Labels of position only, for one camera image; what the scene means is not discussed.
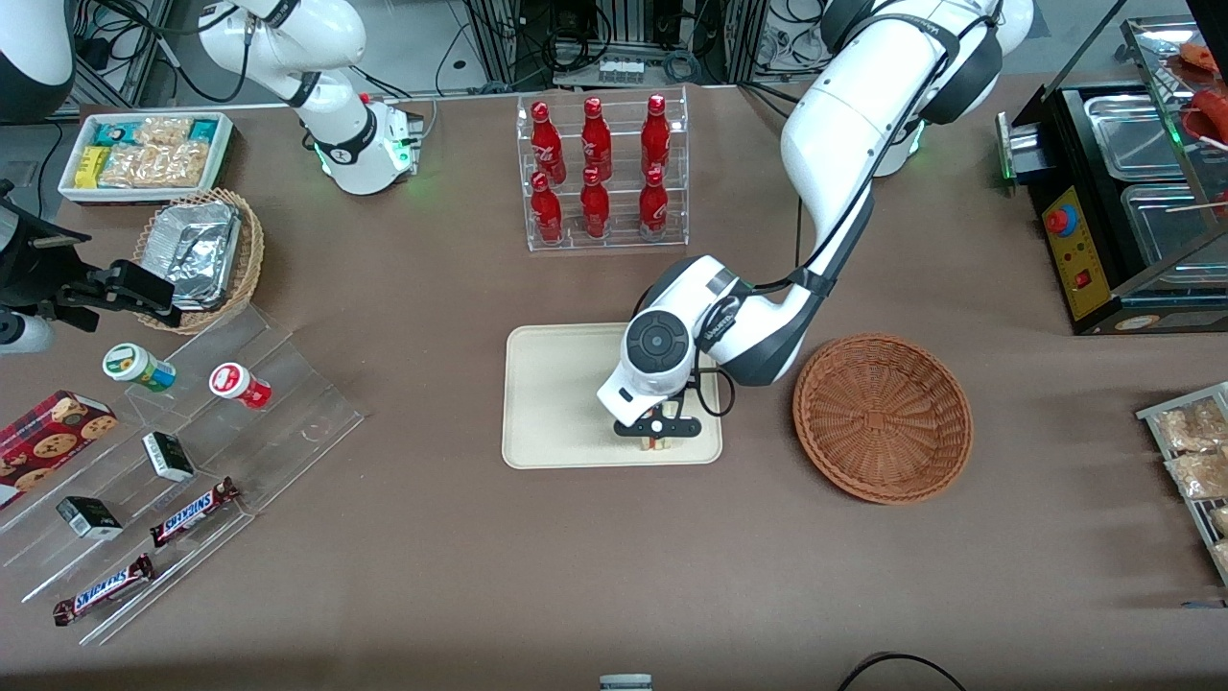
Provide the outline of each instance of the stainless steel tray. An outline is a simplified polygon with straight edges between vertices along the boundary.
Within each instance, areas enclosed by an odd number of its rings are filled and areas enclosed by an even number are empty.
[[[1206,225],[1197,211],[1165,212],[1165,209],[1194,204],[1187,184],[1133,184],[1121,193],[1130,227],[1148,264],[1176,252],[1200,236]],[[1213,242],[1162,276],[1168,282],[1228,282],[1228,247]]]
[[[1125,182],[1184,179],[1149,96],[1097,96],[1083,109],[1109,174]]]

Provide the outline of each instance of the brown table surface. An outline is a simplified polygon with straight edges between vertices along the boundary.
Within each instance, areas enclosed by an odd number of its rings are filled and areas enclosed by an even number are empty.
[[[1228,679],[1228,611],[1179,609],[1217,596],[1217,578],[1133,419],[1228,379],[1226,340],[1070,335],[1027,195],[993,188],[992,114],[1040,81],[1003,79],[876,184],[803,349],[887,330],[959,378],[971,461],[912,507],[862,503],[814,470],[790,416],[796,372],[739,390],[709,466],[507,468],[507,334],[625,319],[678,254],[530,255],[515,97],[443,103],[421,173],[375,196],[321,174],[289,109],[232,110],[228,185],[268,237],[255,301],[371,417],[101,648],[20,605],[0,571],[0,687],[576,690],[647,671],[662,691],[813,690],[885,649],[970,689]],[[780,119],[734,88],[689,93],[689,250],[779,277],[797,199]],[[65,203],[59,221],[106,263],[149,214]],[[117,399],[109,345],[181,341],[126,314],[56,330],[49,355],[0,360],[0,420],[60,388]],[[855,689],[944,687],[890,665]]]

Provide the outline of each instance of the cookie box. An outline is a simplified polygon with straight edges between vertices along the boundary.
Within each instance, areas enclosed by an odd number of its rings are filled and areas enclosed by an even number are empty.
[[[0,509],[119,425],[107,406],[56,392],[0,430]]]
[[[205,157],[205,168],[200,176],[200,182],[195,187],[77,187],[77,169],[84,163],[88,163],[88,161],[82,160],[88,156],[88,150],[97,149],[93,145],[96,144],[99,128],[133,123],[147,117],[190,118],[217,123],[216,128],[211,131],[209,155]],[[189,194],[208,191],[216,185],[217,178],[221,177],[222,163],[226,158],[226,149],[230,144],[232,129],[231,119],[219,110],[133,110],[90,115],[81,122],[81,130],[77,134],[76,142],[72,145],[69,161],[64,166],[64,173],[60,176],[59,191],[65,199],[86,206],[157,204],[169,199],[179,199]]]

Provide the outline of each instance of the red button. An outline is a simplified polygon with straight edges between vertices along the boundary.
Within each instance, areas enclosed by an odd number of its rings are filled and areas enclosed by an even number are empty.
[[[1045,216],[1045,230],[1052,232],[1054,234],[1066,230],[1067,223],[1070,223],[1070,216],[1067,216],[1066,211],[1061,209],[1051,211],[1047,216]]]

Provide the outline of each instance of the emergency stop button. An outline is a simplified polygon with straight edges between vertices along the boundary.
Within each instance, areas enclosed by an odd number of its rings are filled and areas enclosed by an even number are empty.
[[[1072,204],[1062,204],[1045,215],[1045,230],[1057,237],[1070,237],[1077,226],[1078,211]]]

